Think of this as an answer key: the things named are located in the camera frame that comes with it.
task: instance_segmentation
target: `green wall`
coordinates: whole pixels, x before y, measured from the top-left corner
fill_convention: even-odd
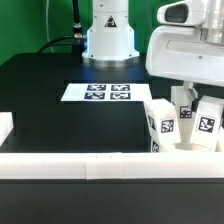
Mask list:
[[[149,21],[152,21],[154,28],[159,25],[156,21],[158,8],[173,2],[176,1],[129,0],[129,23],[135,29],[138,51],[147,50],[151,34]],[[79,6],[86,31],[92,23],[92,0],[79,0]],[[46,0],[0,0],[0,64],[15,54],[36,52],[47,42],[45,7]],[[73,34],[72,23],[72,0],[50,0],[50,38]],[[68,47],[55,47],[54,50],[70,52]]]

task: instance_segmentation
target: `white block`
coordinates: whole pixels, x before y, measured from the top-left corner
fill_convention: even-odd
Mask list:
[[[198,105],[190,142],[215,149],[218,140],[224,100],[204,96]]]
[[[224,128],[223,127],[221,127],[219,130],[216,152],[224,152]]]
[[[161,145],[157,143],[154,139],[151,140],[151,153],[172,152],[173,150],[175,150],[175,144]]]
[[[13,129],[12,113],[0,113],[0,146]]]
[[[183,86],[171,87],[171,103],[176,107],[180,133],[185,135],[191,134],[195,119],[195,113],[188,108],[188,102],[189,99]]]
[[[175,107],[165,99],[144,101],[150,135],[161,145],[181,141]]]

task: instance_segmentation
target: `black table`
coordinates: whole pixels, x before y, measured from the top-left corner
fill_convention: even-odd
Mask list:
[[[22,54],[0,69],[0,111],[14,112],[15,130],[1,152],[146,152],[142,102],[72,102],[69,83],[147,83],[137,66],[97,68],[70,54]]]
[[[70,54],[21,54],[0,67],[0,111],[14,113],[6,153],[149,152],[141,102],[60,101],[68,83],[149,83],[169,98],[180,82],[136,66],[83,66]],[[220,96],[216,87],[201,94]],[[223,179],[1,180],[0,223],[223,223]]]

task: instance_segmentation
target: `marker sheet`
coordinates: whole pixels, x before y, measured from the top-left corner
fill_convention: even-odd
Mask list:
[[[61,101],[152,100],[148,84],[69,84]]]

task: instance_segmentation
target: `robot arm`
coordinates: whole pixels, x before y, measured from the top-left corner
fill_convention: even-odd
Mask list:
[[[157,13],[162,24],[201,26],[206,17],[208,0],[186,0],[163,6]]]
[[[214,151],[219,142],[219,151],[224,151],[218,140],[224,138],[224,99],[204,96],[196,113],[188,107],[197,97],[193,82],[224,87],[223,13],[224,0],[187,0],[161,7],[157,17],[164,25],[153,32],[148,47],[150,75],[184,81],[183,87],[172,87],[171,101],[182,143],[191,149],[202,146]]]

